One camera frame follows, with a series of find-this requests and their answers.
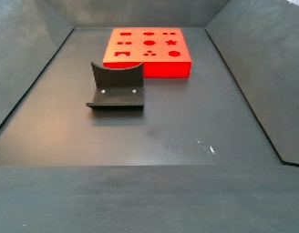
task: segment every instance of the red box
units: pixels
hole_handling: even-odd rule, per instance
[[[127,68],[142,62],[144,77],[190,77],[192,60],[180,28],[113,29],[103,65]]]

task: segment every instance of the shape cutout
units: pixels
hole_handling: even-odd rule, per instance
[[[116,52],[116,56],[126,55],[130,56],[130,52]]]
[[[143,42],[147,46],[152,46],[156,42],[154,40],[146,40]]]

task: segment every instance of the gray floor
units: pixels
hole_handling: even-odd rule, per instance
[[[0,233],[299,233],[299,168],[0,167]]]
[[[95,111],[91,61],[111,28],[77,28],[0,132],[0,165],[278,165],[203,29],[184,28],[190,79],[146,79],[143,111]]]

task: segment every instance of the bin floor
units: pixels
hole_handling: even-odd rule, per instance
[[[0,165],[278,165],[207,33],[183,28],[188,79],[146,79],[143,111],[92,111],[112,28],[77,28],[0,131]]]

